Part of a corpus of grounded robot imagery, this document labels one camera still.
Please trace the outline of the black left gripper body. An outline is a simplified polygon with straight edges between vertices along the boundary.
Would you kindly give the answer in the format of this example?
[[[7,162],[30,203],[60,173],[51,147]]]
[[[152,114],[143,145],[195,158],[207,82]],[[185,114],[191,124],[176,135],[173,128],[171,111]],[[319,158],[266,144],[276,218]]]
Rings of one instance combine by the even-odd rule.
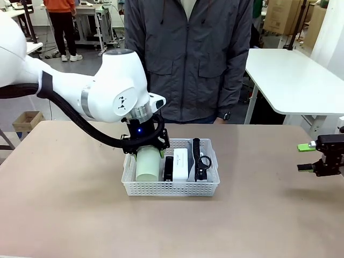
[[[140,147],[153,146],[158,151],[170,147],[169,136],[164,119],[160,114],[154,114],[142,124],[137,119],[126,123],[129,135],[122,134],[123,152],[137,156]]]

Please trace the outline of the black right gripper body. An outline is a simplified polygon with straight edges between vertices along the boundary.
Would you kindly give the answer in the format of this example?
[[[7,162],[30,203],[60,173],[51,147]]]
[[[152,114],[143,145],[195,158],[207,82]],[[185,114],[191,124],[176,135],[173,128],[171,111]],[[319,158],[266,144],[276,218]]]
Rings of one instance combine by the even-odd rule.
[[[343,173],[343,134],[319,135],[316,150],[322,153],[322,158],[313,164],[317,177]]]

